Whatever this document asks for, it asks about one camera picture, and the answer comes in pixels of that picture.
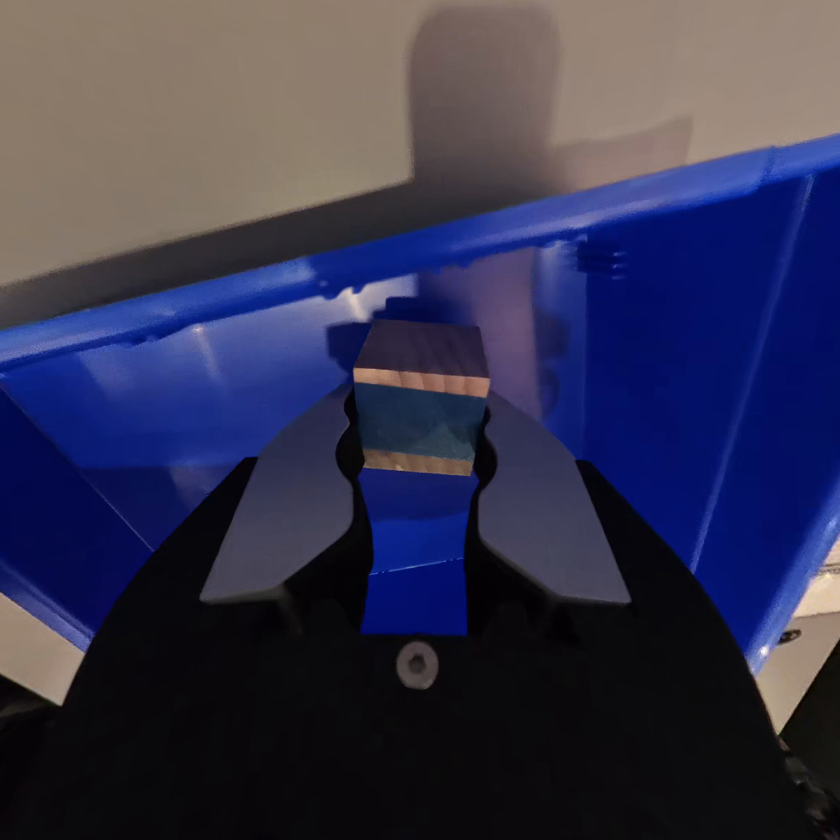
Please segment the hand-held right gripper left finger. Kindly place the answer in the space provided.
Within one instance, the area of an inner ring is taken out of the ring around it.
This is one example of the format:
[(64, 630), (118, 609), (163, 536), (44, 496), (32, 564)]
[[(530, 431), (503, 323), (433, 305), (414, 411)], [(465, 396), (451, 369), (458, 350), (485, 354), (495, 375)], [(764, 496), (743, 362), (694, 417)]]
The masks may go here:
[(201, 601), (365, 604), (373, 538), (363, 467), (353, 387), (341, 385), (260, 452)]

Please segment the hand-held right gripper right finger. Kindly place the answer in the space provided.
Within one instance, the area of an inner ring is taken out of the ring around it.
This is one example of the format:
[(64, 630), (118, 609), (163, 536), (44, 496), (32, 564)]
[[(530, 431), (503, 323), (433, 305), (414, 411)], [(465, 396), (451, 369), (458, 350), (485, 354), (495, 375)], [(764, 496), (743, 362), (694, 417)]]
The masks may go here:
[(562, 602), (631, 603), (576, 460), (549, 429), (489, 395), (474, 471), (474, 533), (503, 571)]

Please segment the wooden cube with teal face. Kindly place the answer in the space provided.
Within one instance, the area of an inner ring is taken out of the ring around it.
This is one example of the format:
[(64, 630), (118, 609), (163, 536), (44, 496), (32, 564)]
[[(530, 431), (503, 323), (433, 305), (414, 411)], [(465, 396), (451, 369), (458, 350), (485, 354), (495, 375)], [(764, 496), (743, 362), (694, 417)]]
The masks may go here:
[(373, 321), (353, 365), (364, 467), (469, 476), (489, 390), (477, 326)]

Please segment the blue plastic bin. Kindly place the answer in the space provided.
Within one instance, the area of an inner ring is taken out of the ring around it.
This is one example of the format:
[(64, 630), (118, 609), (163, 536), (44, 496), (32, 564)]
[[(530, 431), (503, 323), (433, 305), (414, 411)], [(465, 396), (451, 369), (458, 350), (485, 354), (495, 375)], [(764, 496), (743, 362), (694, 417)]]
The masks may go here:
[(2, 595), (86, 651), (375, 319), (479, 327), (761, 671), (838, 537), (837, 135), (3, 330)]

